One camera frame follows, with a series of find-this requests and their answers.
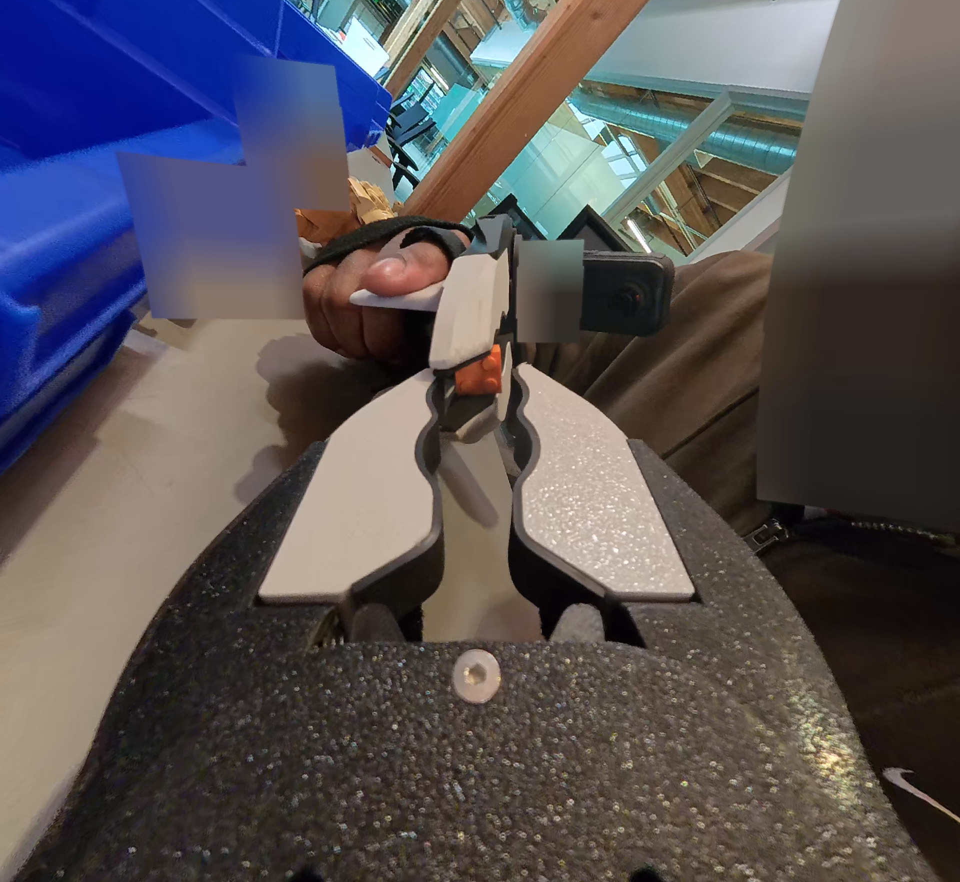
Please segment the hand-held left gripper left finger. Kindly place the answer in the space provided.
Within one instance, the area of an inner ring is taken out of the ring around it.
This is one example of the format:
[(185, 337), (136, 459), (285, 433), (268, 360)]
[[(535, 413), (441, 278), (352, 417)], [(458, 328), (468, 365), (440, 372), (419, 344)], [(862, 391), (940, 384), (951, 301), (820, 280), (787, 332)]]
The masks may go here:
[(418, 444), (435, 420), (424, 369), (327, 440), (258, 591), (264, 603), (345, 603), (439, 534), (436, 485)]

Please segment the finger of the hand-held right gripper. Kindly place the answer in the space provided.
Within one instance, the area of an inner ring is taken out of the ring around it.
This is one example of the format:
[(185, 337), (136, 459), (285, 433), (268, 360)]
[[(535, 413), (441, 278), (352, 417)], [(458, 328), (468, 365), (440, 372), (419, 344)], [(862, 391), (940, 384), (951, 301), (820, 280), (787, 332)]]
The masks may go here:
[(429, 368), (450, 372), (490, 353), (509, 311), (510, 262), (506, 254), (463, 254), (450, 265), (438, 302)]

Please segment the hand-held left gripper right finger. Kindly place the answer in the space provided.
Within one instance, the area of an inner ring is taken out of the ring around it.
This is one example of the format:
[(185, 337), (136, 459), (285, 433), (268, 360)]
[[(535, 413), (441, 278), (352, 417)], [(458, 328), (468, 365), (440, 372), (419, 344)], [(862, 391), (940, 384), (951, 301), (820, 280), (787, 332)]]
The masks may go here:
[(521, 541), (575, 584), (618, 602), (683, 603), (694, 585), (627, 436), (581, 396), (529, 363), (513, 489)]

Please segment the orange toy brick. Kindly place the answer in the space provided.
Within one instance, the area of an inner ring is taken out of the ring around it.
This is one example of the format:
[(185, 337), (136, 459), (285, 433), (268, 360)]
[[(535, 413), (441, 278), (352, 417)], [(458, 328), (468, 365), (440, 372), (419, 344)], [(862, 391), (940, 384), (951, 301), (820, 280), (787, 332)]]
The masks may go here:
[(486, 355), (471, 361), (454, 373), (457, 396), (497, 396), (502, 390), (502, 350), (494, 343)]

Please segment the blue plastic bin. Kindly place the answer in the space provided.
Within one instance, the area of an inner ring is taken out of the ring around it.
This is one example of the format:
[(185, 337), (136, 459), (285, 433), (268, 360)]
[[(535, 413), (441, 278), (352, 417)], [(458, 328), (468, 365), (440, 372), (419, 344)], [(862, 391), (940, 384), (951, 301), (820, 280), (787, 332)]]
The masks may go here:
[(283, 0), (1, 0), (1, 468), (114, 358), (146, 296), (116, 153), (234, 163), (233, 70)]

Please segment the person's right forearm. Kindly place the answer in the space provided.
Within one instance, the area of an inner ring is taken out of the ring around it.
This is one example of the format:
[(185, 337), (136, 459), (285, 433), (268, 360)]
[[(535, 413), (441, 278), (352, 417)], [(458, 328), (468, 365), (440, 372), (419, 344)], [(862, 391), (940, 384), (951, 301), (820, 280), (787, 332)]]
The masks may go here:
[(740, 536), (774, 514), (756, 472), (772, 265), (769, 254), (731, 251), (679, 267), (654, 336), (523, 346), (526, 362), (648, 445)]

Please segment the black framed monitor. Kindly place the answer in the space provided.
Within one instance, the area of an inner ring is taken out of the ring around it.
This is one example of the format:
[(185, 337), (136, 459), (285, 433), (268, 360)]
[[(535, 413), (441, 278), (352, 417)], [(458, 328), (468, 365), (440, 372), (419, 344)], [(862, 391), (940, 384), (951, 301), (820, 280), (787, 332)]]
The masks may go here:
[(616, 252), (646, 255), (650, 252), (635, 240), (626, 240), (611, 228), (592, 206), (584, 205), (558, 234), (560, 240), (580, 239), (585, 252)]

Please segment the black framed dark panel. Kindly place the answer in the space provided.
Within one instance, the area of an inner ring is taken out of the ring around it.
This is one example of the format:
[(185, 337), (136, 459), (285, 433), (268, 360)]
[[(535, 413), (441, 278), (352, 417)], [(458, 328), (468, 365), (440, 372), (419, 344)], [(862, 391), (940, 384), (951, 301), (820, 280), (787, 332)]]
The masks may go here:
[(509, 216), (512, 221), (516, 232), (523, 239), (527, 240), (546, 240), (546, 236), (543, 234), (542, 230), (538, 228), (534, 222), (526, 216), (522, 210), (517, 197), (513, 193), (509, 193), (506, 197), (501, 200), (487, 215), (489, 218), (497, 216)]

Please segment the brown brick-built toy animal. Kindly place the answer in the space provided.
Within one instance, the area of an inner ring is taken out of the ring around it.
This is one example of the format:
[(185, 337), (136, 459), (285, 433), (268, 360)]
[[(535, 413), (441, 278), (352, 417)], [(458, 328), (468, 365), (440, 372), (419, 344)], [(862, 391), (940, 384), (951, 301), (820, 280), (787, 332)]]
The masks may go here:
[(347, 179), (347, 192), (348, 206), (345, 211), (294, 210), (298, 237), (322, 247), (354, 230), (392, 219), (398, 214), (386, 194), (375, 184), (350, 176)]

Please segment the person's dark pants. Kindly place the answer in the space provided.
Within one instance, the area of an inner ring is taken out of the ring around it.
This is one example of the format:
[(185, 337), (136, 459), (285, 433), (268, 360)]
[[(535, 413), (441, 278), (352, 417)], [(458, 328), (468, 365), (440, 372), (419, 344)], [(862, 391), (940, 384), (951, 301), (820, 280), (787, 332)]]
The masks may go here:
[(747, 541), (822, 649), (901, 821), (958, 880), (958, 536), (822, 517)]

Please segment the silver ventilation duct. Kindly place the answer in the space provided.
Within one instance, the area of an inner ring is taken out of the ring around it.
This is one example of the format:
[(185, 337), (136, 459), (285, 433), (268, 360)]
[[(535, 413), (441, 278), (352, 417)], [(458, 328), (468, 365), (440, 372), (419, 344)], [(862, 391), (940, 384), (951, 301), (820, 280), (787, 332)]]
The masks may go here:
[[(575, 89), (568, 101), (586, 116), (667, 144), (683, 135), (702, 112), (651, 99), (608, 96), (582, 87)], [(794, 164), (799, 141), (798, 130), (729, 116), (697, 148), (730, 163), (779, 176)]]

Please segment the wooden support post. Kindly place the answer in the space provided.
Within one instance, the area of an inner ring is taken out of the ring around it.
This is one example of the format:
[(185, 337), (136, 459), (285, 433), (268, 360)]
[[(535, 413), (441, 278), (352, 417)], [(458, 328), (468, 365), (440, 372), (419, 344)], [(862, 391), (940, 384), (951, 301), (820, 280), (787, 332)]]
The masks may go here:
[(461, 222), (650, 0), (560, 0), (414, 188), (404, 213)]

